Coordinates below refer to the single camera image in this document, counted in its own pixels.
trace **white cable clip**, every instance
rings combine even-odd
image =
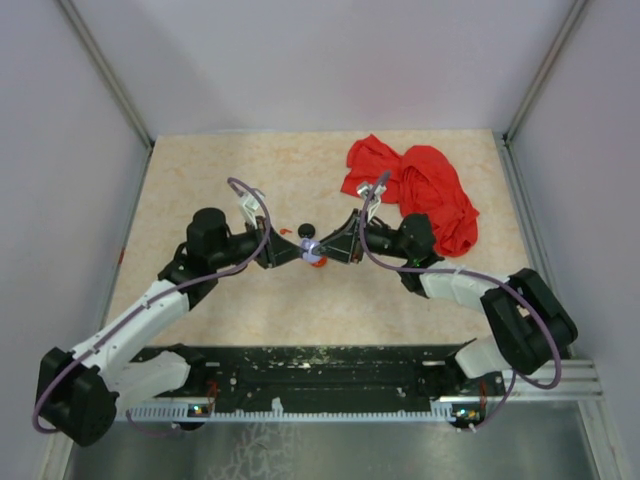
[[[362,182],[360,185],[358,185],[358,188],[356,188],[356,193],[358,194],[358,196],[360,196],[360,198],[366,200],[372,187],[373,185],[371,185],[369,182]],[[386,191],[387,187],[385,187],[384,185],[378,185],[378,188],[376,188],[376,191],[373,193],[373,198],[371,199],[371,202],[369,202],[369,207],[367,208],[368,222],[370,222],[371,219],[375,216],[378,207],[382,203],[382,194]]]
[[[466,268],[466,265],[458,265],[455,268],[455,271],[451,274],[451,290],[453,291],[453,298],[458,305],[464,305],[464,303],[462,302],[462,298],[460,298],[460,294],[458,293],[458,289],[456,288],[455,278],[460,274],[462,270],[465,270]]]
[[[260,196],[260,199],[264,200],[264,193],[257,189],[255,191]],[[244,221],[252,225],[253,228],[258,228],[258,222],[256,221],[256,212],[258,208],[260,208],[258,200],[250,193],[243,192],[238,199],[238,206],[240,207]]]

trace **white zip tie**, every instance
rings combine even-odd
[[[466,268],[466,265],[458,265],[451,277],[451,290],[453,291],[453,298],[455,298],[458,305],[462,305],[462,299],[460,298],[460,294],[458,293],[458,289],[456,288],[455,279],[460,274],[460,272]]]

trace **gray wall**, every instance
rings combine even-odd
[[[145,151],[55,3],[0,16],[0,478],[32,478],[38,365],[95,330]]]
[[[571,0],[76,0],[152,135],[504,130]]]
[[[516,140],[560,294],[640,475],[640,3],[593,2]]]

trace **beige floor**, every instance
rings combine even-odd
[[[275,227],[293,231],[313,223],[322,237],[340,226],[361,200],[339,192],[346,153],[369,132],[256,133],[170,136],[158,140],[110,319],[135,301],[184,241],[193,213],[215,206],[242,231],[236,176],[261,189]],[[457,262],[487,272],[512,273],[527,264],[523,242],[488,130],[375,132],[399,152],[416,144],[440,149],[480,211],[479,241]],[[378,216],[392,226],[396,205]],[[223,279],[192,312],[157,337],[156,344],[311,345],[438,344],[489,332],[484,317],[446,300],[409,294],[397,274],[370,261],[329,263],[321,269],[299,261],[273,270],[251,265]]]

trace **red towel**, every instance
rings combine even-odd
[[[353,144],[347,155],[351,171],[341,191],[358,196],[362,182],[375,183],[391,170],[384,203],[399,203],[402,216],[426,213],[441,255],[464,255],[478,241],[478,211],[462,190],[458,174],[439,150],[426,145],[411,147],[401,156],[374,135]]]

